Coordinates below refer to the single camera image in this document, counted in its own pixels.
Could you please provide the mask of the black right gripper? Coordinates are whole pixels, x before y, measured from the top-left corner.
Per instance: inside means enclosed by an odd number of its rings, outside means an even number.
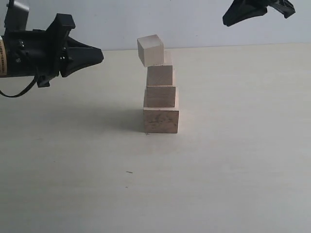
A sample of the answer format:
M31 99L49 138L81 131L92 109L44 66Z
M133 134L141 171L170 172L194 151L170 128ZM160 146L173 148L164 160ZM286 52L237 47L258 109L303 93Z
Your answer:
M288 0L234 0L226 13L223 15L223 24L230 27L241 21L253 17L260 17L267 13L267 6L270 6L289 18L296 13L294 5Z

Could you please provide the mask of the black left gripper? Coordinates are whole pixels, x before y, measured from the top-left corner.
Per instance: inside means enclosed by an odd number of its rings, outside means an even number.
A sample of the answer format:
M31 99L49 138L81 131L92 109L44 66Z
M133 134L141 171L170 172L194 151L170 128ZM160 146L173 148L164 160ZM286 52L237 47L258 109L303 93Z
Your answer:
M34 77L38 87L104 60L101 49L69 36L75 29L72 15L56 14L46 30L5 29L0 40L0 76Z

